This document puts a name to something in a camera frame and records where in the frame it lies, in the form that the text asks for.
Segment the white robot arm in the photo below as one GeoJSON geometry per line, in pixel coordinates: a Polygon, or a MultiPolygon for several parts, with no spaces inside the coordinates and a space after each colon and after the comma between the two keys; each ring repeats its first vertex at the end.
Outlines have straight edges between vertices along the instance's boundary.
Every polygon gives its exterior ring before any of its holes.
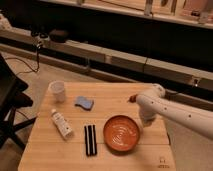
{"type": "Polygon", "coordinates": [[[140,92],[136,103],[145,123],[153,122],[159,114],[213,140],[213,112],[165,99],[165,89],[159,84],[140,92]]]}

